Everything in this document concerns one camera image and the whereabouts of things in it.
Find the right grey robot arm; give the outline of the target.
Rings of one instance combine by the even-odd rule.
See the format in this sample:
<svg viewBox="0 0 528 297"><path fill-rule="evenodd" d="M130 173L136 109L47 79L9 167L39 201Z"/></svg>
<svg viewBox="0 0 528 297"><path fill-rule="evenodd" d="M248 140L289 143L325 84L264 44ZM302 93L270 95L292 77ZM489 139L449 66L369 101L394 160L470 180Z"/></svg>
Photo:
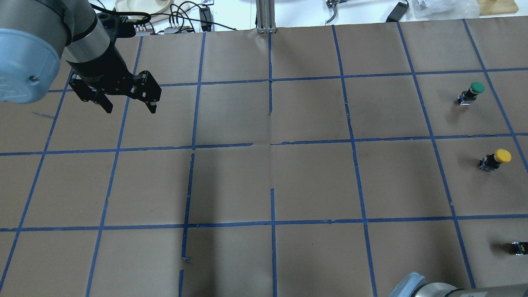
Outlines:
<svg viewBox="0 0 528 297"><path fill-rule="evenodd" d="M447 283L430 283L426 278L412 272L392 290L390 297L526 297L527 284L493 286L488 288L463 289Z"/></svg>

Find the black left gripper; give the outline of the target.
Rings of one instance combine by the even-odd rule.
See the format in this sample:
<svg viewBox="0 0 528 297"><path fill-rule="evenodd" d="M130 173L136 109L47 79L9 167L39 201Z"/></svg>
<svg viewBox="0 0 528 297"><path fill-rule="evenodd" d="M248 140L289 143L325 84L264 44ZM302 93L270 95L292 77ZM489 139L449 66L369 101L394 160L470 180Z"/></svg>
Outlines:
<svg viewBox="0 0 528 297"><path fill-rule="evenodd" d="M144 103L150 113L156 113L162 90L150 71L133 75L125 62L73 63L69 86L83 102L100 105L106 113L113 111L113 104L106 94L128 95Z"/></svg>

